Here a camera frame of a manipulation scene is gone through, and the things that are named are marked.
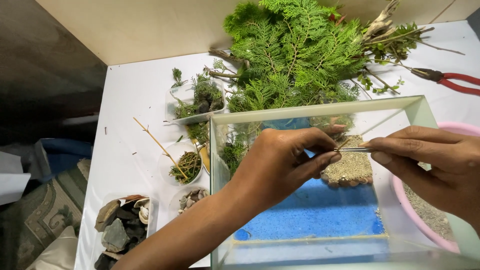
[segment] person's left hand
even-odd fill
[[[258,213],[281,202],[307,180],[341,159],[336,143],[318,128],[265,129],[257,137],[228,183],[244,192]],[[304,150],[315,156],[309,158]]]

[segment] pliers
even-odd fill
[[[455,91],[465,93],[465,94],[473,94],[473,95],[480,96],[480,89],[459,86],[448,80],[448,79],[458,79],[458,80],[466,81],[466,82],[480,86],[480,79],[478,78],[464,75],[464,74],[458,74],[458,73],[442,73],[440,71],[426,69],[426,68],[412,69],[412,73],[419,76],[420,78],[437,82],[438,84],[442,84]]]

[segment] hand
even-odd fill
[[[341,159],[333,151],[335,147],[335,141],[318,128],[265,129],[228,185],[249,194],[249,203],[257,207],[258,214],[281,202],[307,180],[319,179],[321,171]],[[309,158],[305,149],[315,156]]]
[[[410,126],[360,145],[378,150],[372,159],[422,199],[480,233],[480,137]],[[432,169],[425,171],[418,161]]]

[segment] blue sand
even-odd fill
[[[234,233],[238,241],[384,234],[371,185],[332,189],[310,179]]]

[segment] fingernail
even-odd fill
[[[342,155],[336,154],[330,159],[330,164],[339,162],[342,159]]]
[[[380,151],[373,152],[372,159],[380,164],[388,164],[392,161],[392,157]]]
[[[363,143],[359,144],[359,147],[363,147],[364,145],[367,145],[368,142],[370,142],[370,141],[366,141],[366,142],[363,142]]]

